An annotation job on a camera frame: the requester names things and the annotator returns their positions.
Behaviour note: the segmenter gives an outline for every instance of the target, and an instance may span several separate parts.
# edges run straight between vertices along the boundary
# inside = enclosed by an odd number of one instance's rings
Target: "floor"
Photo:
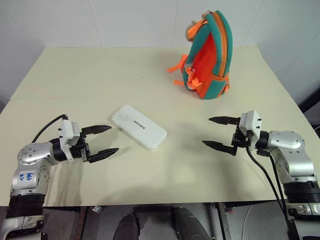
[[[181,206],[195,215],[212,239],[222,240],[218,211],[205,203],[161,204]],[[133,211],[136,205],[104,206],[97,214],[88,211],[83,240],[112,240],[119,221]],[[241,240],[244,220],[249,205],[235,207],[227,212],[232,240]],[[6,207],[0,207],[0,218],[4,219]],[[77,212],[45,209],[44,232],[50,240],[72,240],[79,214]],[[139,240],[175,240],[171,216],[168,212],[137,213],[141,233]],[[250,208],[244,225],[244,240],[287,240],[287,226],[275,201],[254,204]]]

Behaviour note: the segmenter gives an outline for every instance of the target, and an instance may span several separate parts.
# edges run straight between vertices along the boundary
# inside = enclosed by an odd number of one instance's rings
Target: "beige table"
[[[187,49],[47,48],[0,115],[2,165],[0,205],[7,205],[17,153],[40,128],[67,113],[80,127],[113,128],[88,138],[92,152],[119,147],[96,163],[62,162],[51,169],[47,206],[91,206],[274,199],[263,173],[244,149],[236,157],[202,143],[231,143],[234,126],[208,121],[256,109],[262,128],[292,130],[320,173],[319,138],[263,60],[257,47],[235,48],[231,88],[217,99],[202,100],[172,84],[169,74]],[[111,121],[123,105],[132,105],[168,131],[157,151],[148,151]],[[56,138],[56,123],[39,141]],[[272,174],[270,161],[257,156]]]

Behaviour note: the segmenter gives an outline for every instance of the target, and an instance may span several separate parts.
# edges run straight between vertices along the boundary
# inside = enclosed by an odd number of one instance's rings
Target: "white power bank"
[[[112,121],[145,148],[155,151],[167,138],[168,132],[132,106],[116,111]]]

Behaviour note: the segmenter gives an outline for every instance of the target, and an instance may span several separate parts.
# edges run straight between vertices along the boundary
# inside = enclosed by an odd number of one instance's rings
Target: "tabletop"
[[[9,203],[18,151],[63,113],[80,128],[112,126],[87,138],[91,153],[106,148],[119,151],[96,163],[76,159],[53,166],[46,206],[275,199],[245,149],[231,156],[202,143],[212,140],[230,145],[235,126],[208,118],[239,117],[250,110],[261,116],[264,131],[291,130],[302,135],[315,172],[320,174],[320,140],[256,46],[234,48],[230,89],[210,100],[173,85],[181,73],[169,74],[166,68],[178,63],[183,53],[188,49],[47,48],[0,115],[5,161],[0,168],[0,205]],[[145,149],[113,124],[111,115],[124,105],[133,106],[168,131],[156,151]],[[56,138],[60,124],[48,128],[38,141]],[[276,184],[270,160],[255,156]]]

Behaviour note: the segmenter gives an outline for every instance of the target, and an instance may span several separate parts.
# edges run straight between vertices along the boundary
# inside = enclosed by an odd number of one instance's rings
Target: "black cable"
[[[38,139],[38,137],[54,122],[58,121],[59,119],[68,119],[67,114],[62,114],[60,116],[57,116],[55,119],[53,119],[51,122],[49,122],[47,125],[45,125],[39,132],[38,134],[34,137],[31,143],[35,143]]]
[[[278,173],[277,173],[276,164],[275,164],[274,158],[271,155],[269,157],[270,157],[270,160],[271,160],[274,176],[275,176],[275,179],[276,179],[276,184],[278,185],[278,189],[279,189],[279,193],[280,193],[280,197],[281,197],[281,201],[282,201],[282,207],[283,207],[283,211],[284,211],[284,218],[285,218],[286,222],[288,222],[288,213],[287,213],[286,202],[285,202],[284,194],[283,194],[282,189],[281,189],[281,184],[280,184],[280,181],[279,181],[279,176],[278,176]]]
[[[268,179],[268,182],[269,182],[269,184],[270,184],[270,186],[271,186],[271,188],[272,188],[272,190],[273,190],[273,193],[274,193],[274,195],[275,195],[276,201],[278,202],[278,204],[279,204],[279,206],[280,206],[283,214],[285,215],[285,211],[284,211],[284,209],[283,209],[283,207],[282,207],[282,205],[281,205],[281,203],[280,203],[280,199],[279,199],[278,193],[277,193],[277,191],[276,191],[276,188],[275,188],[273,182],[271,181],[271,178],[269,177],[266,169],[265,169],[265,168],[254,158],[254,156],[251,154],[250,149],[249,149],[249,146],[246,146],[245,149],[246,149],[246,152],[248,153],[249,157],[251,158],[251,160],[262,170],[262,172],[264,173],[265,177]]]

